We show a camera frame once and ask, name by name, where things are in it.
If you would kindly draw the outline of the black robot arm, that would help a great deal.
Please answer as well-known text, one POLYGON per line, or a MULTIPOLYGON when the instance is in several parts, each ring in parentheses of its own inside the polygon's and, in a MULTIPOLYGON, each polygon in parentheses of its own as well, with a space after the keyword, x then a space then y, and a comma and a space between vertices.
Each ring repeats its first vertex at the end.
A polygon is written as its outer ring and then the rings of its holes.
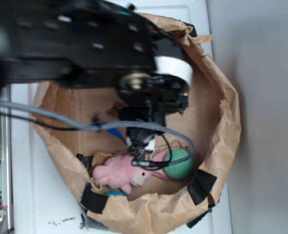
POLYGON ((127 104, 131 152, 165 132, 188 106, 192 68, 175 38, 105 0, 0 0, 0 91, 52 81, 68 89, 114 88, 127 104))

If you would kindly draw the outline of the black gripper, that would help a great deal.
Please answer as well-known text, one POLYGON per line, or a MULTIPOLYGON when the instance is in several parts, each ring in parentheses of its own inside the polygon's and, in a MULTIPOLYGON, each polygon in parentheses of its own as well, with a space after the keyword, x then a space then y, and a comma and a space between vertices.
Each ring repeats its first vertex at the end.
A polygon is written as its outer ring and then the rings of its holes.
POLYGON ((166 126, 165 117, 188 107, 188 84, 171 75, 131 73, 116 77, 116 92, 126 104, 119 120, 166 126))

